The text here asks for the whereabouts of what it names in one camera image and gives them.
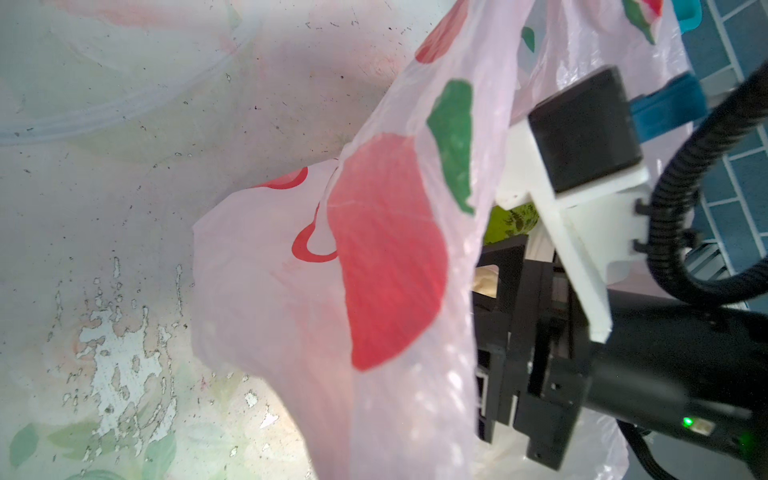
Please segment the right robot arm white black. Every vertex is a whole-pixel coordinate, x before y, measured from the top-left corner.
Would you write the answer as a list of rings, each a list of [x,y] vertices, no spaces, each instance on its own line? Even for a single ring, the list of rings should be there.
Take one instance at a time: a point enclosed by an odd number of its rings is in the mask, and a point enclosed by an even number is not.
[[[767,291],[767,263],[702,279],[686,224],[702,178],[767,116],[760,68],[709,107],[681,74],[629,100],[603,67],[515,124],[501,202],[532,203],[546,247],[517,235],[482,250],[495,288],[473,297],[477,434],[526,436],[527,457],[558,470],[583,409],[606,414],[645,471],[667,472],[655,431],[767,475],[767,318],[742,302]]]

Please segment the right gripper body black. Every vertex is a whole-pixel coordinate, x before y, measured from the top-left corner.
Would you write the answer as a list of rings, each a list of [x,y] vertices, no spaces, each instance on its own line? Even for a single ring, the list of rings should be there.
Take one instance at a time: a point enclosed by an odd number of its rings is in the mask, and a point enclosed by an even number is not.
[[[525,256],[516,236],[483,248],[479,266],[498,269],[496,295],[473,293],[479,406],[477,435],[498,424],[528,438],[529,459],[561,467],[590,388],[589,323],[557,256]]]

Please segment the pink plastic bag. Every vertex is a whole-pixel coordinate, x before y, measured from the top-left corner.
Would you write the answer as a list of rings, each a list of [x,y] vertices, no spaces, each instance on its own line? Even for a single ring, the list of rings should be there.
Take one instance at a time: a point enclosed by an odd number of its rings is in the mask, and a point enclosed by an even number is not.
[[[470,296],[494,206],[531,203],[608,337],[662,162],[555,189],[534,108],[617,70],[634,96],[685,71],[668,1],[364,1],[321,59],[393,81],[336,159],[231,194],[193,228],[196,354],[276,391],[321,479],[469,479]]]

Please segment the teal plastic basket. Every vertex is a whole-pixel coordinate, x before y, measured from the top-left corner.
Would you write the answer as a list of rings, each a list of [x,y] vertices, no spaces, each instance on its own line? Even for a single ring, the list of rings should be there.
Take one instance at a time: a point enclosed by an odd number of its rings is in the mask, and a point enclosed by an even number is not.
[[[683,34],[700,26],[703,16],[700,0],[672,0],[672,5]]]

